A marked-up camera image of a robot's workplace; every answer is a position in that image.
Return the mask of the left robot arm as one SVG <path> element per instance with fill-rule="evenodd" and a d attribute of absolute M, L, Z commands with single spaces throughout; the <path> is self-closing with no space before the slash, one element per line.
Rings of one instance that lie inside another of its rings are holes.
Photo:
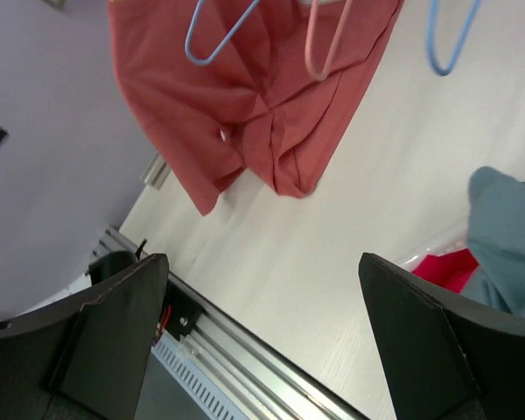
<path fill-rule="evenodd" d="M 7 136 L 8 133 L 0 128 L 0 144 Z M 20 314 L 36 311 L 55 301 L 82 291 L 91 285 L 96 285 L 117 272 L 128 268 L 145 256 L 144 244 L 146 242 L 146 240 L 143 240 L 142 243 L 137 246 L 123 237 L 115 228 L 107 227 L 97 245 L 93 248 L 89 265 L 84 273 L 73 280 L 68 286 L 63 287 L 57 293 L 54 293 L 29 309 L 22 311 Z M 5 323 L 5 319 L 0 320 L 0 326 L 5 325 Z"/>

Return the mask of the red t shirt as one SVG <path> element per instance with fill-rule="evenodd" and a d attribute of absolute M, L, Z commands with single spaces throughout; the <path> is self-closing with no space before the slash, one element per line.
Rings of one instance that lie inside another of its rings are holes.
<path fill-rule="evenodd" d="M 467 249 L 444 255 L 427 255 L 412 273 L 432 284 L 459 294 L 479 264 Z"/>

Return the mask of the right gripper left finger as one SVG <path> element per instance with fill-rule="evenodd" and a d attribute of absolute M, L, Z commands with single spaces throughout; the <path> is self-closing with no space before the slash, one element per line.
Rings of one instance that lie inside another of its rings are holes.
<path fill-rule="evenodd" d="M 150 255 L 0 321 L 0 419 L 133 418 L 168 273 L 166 256 Z"/>

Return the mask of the grey t shirt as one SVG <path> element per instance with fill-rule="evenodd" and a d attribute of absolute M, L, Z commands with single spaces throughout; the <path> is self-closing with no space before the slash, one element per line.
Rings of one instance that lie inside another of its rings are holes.
<path fill-rule="evenodd" d="M 481 167 L 468 196 L 466 244 L 478 268 L 461 295 L 525 318 L 525 182 Z"/>

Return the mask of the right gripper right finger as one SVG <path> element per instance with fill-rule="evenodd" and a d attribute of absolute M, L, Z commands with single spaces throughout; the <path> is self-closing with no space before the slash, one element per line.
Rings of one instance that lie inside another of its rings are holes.
<path fill-rule="evenodd" d="M 399 419 L 525 419 L 525 318 L 365 253 L 359 279 Z"/>

